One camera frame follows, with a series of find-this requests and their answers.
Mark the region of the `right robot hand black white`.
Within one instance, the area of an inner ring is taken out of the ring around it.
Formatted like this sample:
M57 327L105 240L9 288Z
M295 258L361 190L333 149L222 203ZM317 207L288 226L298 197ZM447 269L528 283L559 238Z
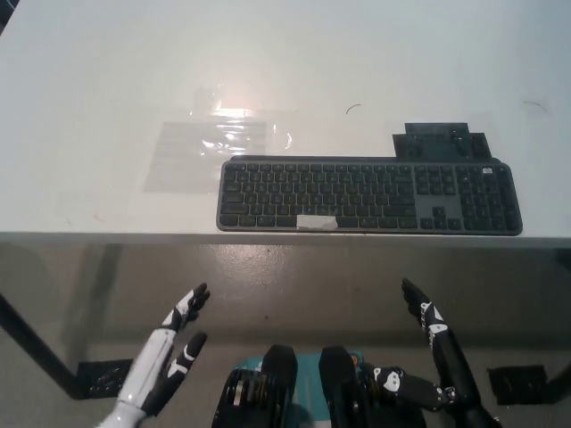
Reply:
M381 400L398 399L432 412L447 411L454 419L484 414L481 395L455 335L434 302L409 279L401 282L403 298L417 319L431 350L438 384L407 374L397 366L363 363L360 371Z

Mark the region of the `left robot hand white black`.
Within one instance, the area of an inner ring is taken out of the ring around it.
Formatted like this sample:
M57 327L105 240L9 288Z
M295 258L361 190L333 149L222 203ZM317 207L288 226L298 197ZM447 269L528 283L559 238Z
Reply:
M197 319L200 309L210 298L207 284L202 283L185 295L153 330L135 358L112 412L102 427L138 427L156 417L185 380L207 334L195 333L182 351L173 358L174 340L186 325Z

